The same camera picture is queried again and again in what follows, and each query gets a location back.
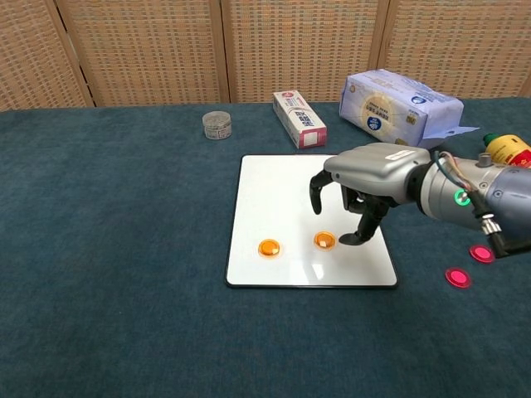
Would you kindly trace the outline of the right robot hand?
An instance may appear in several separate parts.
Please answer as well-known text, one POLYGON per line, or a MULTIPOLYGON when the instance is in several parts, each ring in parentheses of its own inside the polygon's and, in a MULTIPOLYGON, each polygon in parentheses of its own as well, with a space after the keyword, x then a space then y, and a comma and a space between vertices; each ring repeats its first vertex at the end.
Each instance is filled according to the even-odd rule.
POLYGON ((323 187, 338 183, 344 210, 361 216, 357 230, 341 235, 339 242, 362 245, 373 238, 391 208, 415 201, 413 190, 431 165, 428 150, 399 144, 372 143, 344 151, 327 159, 310 179, 311 206, 320 214, 323 187))

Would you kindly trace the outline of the orange disc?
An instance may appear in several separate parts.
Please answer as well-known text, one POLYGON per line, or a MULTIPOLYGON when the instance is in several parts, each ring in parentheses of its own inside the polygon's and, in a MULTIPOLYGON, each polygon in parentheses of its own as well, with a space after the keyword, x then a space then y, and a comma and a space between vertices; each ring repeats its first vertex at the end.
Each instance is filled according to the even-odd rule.
POLYGON ((320 250, 332 250, 336 242, 334 234, 328 231, 319 231, 314 235, 314 245, 320 250))
POLYGON ((275 258, 280 254, 281 245, 277 240, 274 239, 264 239, 262 240, 257 248, 257 252, 260 256, 264 258, 275 258))

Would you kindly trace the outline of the pink disc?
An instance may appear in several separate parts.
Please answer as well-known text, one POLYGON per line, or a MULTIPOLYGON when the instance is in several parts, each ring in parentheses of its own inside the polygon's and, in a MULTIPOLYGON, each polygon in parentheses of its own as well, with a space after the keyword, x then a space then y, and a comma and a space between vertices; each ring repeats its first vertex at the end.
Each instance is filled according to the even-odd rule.
POLYGON ((482 264, 491 264, 495 260, 493 251, 485 245, 472 245, 469 248, 469 253, 474 260, 482 264))
POLYGON ((461 268, 446 269, 445 278, 450 285, 458 289, 468 289, 472 285, 470 275, 461 268))

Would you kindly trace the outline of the white rectangular magnetic board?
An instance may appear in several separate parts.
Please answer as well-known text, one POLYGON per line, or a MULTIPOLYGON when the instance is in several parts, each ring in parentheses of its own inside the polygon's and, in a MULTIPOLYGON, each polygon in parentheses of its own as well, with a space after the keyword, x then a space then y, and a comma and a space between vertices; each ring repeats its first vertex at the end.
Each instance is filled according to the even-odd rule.
POLYGON ((227 261, 229 286, 263 288, 394 288, 398 277, 381 231, 360 246, 339 243, 355 230, 360 216, 344 210, 340 186, 321 193, 322 211, 309 199, 311 177, 324 155, 246 155, 241 160, 227 261), (334 234, 336 246, 314 245, 319 231, 334 234), (257 252, 264 239, 277 240, 280 254, 257 252))

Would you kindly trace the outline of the pale blue tissue pack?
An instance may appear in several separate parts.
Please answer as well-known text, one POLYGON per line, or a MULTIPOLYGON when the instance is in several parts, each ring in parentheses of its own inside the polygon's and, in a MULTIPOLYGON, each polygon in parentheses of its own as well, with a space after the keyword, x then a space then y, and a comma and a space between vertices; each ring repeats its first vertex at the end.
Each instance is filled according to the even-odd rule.
POLYGON ((431 149, 474 132, 462 126, 464 104, 420 81, 385 69, 346 78, 339 115, 384 143, 431 149))

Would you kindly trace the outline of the white red toothpaste box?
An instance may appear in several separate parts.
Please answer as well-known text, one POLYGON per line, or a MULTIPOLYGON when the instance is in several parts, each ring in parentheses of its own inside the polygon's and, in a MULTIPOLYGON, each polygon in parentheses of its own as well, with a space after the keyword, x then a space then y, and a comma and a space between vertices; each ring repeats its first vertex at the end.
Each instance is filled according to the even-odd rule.
POLYGON ((297 149, 324 146, 328 129, 298 90, 273 94, 273 110, 297 149))

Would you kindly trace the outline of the yellow mustard squeeze bottle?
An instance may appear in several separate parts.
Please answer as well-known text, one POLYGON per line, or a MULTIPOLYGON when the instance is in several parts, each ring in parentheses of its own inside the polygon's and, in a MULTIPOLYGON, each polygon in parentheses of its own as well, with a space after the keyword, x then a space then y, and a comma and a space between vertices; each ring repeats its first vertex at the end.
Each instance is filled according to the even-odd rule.
POLYGON ((485 151, 495 163, 531 168, 531 146, 513 134, 488 133, 483 137, 485 151))

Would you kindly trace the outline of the small clear round jar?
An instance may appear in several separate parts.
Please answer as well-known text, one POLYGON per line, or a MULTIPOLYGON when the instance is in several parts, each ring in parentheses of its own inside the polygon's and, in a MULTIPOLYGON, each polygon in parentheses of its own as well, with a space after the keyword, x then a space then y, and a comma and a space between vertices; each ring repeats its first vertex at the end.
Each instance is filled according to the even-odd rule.
POLYGON ((202 116, 206 138, 222 140, 231 136, 231 116, 225 111, 211 111, 202 116))

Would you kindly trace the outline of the woven bamboo folding screen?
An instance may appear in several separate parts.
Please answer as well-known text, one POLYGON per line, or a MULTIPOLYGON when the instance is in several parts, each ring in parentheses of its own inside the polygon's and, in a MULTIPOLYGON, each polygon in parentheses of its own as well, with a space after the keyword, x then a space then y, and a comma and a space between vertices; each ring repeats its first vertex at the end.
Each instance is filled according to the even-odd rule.
POLYGON ((0 111, 334 102, 378 68, 531 97, 531 0, 0 0, 0 111))

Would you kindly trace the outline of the teal table cloth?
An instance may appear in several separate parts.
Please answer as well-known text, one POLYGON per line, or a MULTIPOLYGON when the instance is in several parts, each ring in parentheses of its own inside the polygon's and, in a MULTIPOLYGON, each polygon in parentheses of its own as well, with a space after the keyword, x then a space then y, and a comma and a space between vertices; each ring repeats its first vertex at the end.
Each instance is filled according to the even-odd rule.
POLYGON ((531 398, 531 254, 413 205, 395 289, 228 288, 241 157, 295 148, 223 109, 223 141, 209 104, 0 113, 0 398, 531 398))

